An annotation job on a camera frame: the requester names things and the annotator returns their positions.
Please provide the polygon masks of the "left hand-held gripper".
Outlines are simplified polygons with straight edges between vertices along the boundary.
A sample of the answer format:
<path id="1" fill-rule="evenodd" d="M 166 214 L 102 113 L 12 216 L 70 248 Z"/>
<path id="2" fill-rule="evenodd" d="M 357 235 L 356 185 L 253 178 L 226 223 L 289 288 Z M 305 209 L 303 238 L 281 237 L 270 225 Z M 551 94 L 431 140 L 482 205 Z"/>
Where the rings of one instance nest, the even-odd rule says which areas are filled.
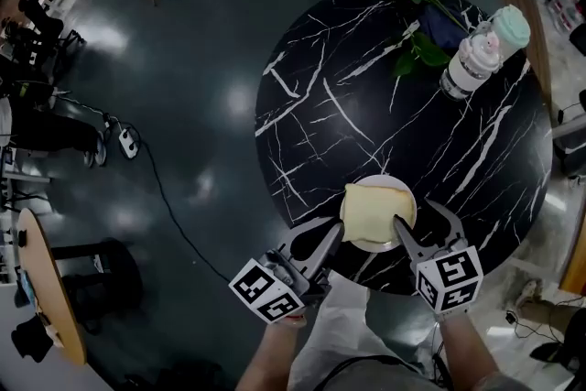
<path id="1" fill-rule="evenodd" d="M 343 222 L 336 217 L 317 217 L 299 224 L 276 248 L 258 260 L 249 260 L 229 288 L 268 324 L 298 313 L 328 293 L 328 263 L 343 236 Z"/>

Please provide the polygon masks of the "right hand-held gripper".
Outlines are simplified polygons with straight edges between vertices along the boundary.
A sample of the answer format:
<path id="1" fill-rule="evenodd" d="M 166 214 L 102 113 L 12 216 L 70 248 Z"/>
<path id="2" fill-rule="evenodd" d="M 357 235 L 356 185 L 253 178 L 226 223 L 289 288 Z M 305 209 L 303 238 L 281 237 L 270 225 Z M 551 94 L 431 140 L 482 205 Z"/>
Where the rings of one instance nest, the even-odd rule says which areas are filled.
<path id="1" fill-rule="evenodd" d="M 465 309 L 477 298 L 483 269 L 476 248 L 468 246 L 460 218 L 429 198 L 425 202 L 450 225 L 443 247 L 421 246 L 410 225 L 400 216 L 393 226 L 410 259 L 416 292 L 437 315 Z"/>

